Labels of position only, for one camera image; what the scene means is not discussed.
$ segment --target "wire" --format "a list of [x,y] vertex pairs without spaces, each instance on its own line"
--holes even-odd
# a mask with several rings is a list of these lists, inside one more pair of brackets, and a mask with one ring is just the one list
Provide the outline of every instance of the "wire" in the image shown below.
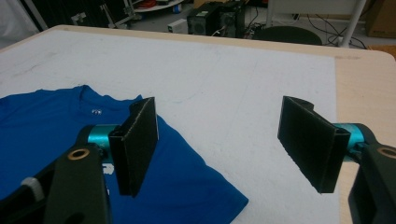
[[[326,35],[327,35],[327,34],[330,34],[330,35],[331,35],[331,36],[329,36],[329,37],[327,38],[327,41],[329,42],[329,44],[325,44],[325,45],[334,45],[334,46],[337,46],[337,44],[334,43],[334,41],[335,41],[338,37],[342,37],[342,33],[343,33],[347,28],[344,28],[341,32],[338,32],[337,29],[335,29],[335,27],[334,27],[331,23],[328,22],[328,20],[325,20],[325,19],[321,18],[319,15],[317,15],[320,19],[322,19],[323,21],[325,21],[327,24],[329,24],[329,25],[334,29],[334,31],[336,32],[336,34],[335,34],[335,33],[332,33],[332,32],[327,31],[327,28],[326,28],[325,30],[318,28],[316,25],[314,25],[314,23],[312,23],[311,19],[309,18],[309,15],[306,15],[306,16],[307,16],[307,18],[308,18],[309,23],[311,23],[311,25],[312,25],[315,29],[317,29],[317,30],[319,30],[319,31],[321,31],[321,32],[324,32]],[[361,46],[353,44],[353,43],[352,43],[352,40],[356,40],[356,41],[360,42]],[[351,39],[350,39],[350,41],[349,41],[349,45],[351,45],[351,46],[353,46],[353,47],[356,47],[356,48],[359,48],[359,49],[367,49],[366,46],[364,45],[364,43],[363,43],[361,40],[359,40],[358,38],[355,38],[355,37],[351,37]]]
[[214,36],[214,35],[219,35],[219,34],[220,34],[220,31],[225,30],[225,29],[227,29],[227,25],[224,25],[223,27],[221,27],[221,29],[215,31],[215,33],[213,33],[212,36]]
[[361,15],[359,16],[359,18],[361,18],[361,17],[364,16],[367,12],[369,12],[369,11],[373,8],[375,2],[376,2],[376,0],[373,0],[373,1],[370,3],[370,6],[368,6],[367,9],[364,10],[364,11],[361,13]]
[[327,38],[327,34],[328,34],[328,33],[327,33],[327,22],[324,22],[324,30],[326,31],[326,41],[327,41],[327,40],[328,40],[328,38]]
[[250,23],[248,24],[247,28],[245,29],[245,32],[248,31],[248,29],[250,28],[251,23],[253,23],[257,17],[259,16],[259,10],[256,7],[256,16],[253,18],[253,20],[250,21]]
[[253,35],[258,30],[263,30],[265,28],[265,23],[254,22],[250,25],[250,28],[245,32],[244,38],[248,38],[250,35]]

